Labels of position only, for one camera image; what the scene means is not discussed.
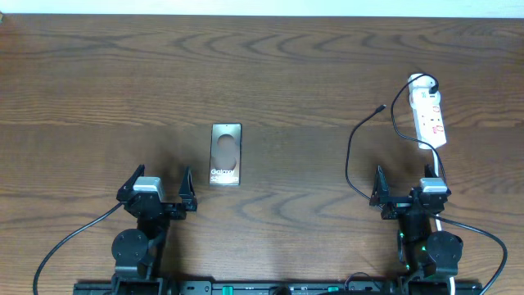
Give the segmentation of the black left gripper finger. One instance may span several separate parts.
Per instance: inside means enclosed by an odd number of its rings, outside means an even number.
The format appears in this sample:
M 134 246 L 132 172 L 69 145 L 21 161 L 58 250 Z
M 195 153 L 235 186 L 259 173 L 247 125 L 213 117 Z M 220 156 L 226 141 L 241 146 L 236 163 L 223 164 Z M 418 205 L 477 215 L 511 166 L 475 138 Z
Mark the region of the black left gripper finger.
M 192 172 L 189 166 L 185 168 L 178 195 L 184 205 L 197 204 L 197 198 L 192 184 Z
M 144 176 L 145 166 L 139 165 L 133 174 L 124 182 L 118 189 L 116 200 L 119 202 L 126 202 L 129 199 L 129 194 L 133 191 L 133 186 L 139 177 Z

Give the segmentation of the gold Samsung Galaxy smartphone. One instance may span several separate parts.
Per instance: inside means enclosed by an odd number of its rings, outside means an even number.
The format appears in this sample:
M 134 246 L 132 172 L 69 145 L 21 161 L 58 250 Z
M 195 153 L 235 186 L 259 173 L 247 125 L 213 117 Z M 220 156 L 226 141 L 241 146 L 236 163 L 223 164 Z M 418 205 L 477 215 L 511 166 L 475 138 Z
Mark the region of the gold Samsung Galaxy smartphone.
M 241 183 L 242 125 L 213 124 L 210 142 L 209 184 L 238 186 Z

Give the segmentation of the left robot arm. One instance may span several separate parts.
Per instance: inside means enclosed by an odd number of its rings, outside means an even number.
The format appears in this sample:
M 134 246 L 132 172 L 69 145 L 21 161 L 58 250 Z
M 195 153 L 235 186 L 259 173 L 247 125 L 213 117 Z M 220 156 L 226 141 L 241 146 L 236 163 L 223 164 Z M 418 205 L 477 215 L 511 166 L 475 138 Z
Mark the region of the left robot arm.
M 177 294 L 178 285 L 160 276 L 160 263 L 172 220 L 184 220 L 197 210 L 192 172 L 185 168 L 178 195 L 180 202 L 165 200 L 161 179 L 144 175 L 140 165 L 119 188 L 116 199 L 137 219 L 135 229 L 126 229 L 114 239 L 111 252 L 115 273 L 111 294 Z

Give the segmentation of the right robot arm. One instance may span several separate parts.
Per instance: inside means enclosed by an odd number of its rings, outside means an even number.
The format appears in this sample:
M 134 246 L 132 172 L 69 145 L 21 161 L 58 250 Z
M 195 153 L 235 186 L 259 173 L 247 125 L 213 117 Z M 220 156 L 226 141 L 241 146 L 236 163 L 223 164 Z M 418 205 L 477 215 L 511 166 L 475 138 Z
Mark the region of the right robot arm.
M 394 283 L 399 294 L 445 294 L 450 290 L 449 279 L 458 273 L 463 240 L 431 229 L 431 219 L 444 210 L 450 194 L 444 180 L 426 166 L 419 186 L 406 196 L 393 197 L 383 169 L 376 169 L 369 205 L 382 209 L 383 220 L 399 223 L 399 260 L 406 267 L 406 273 Z

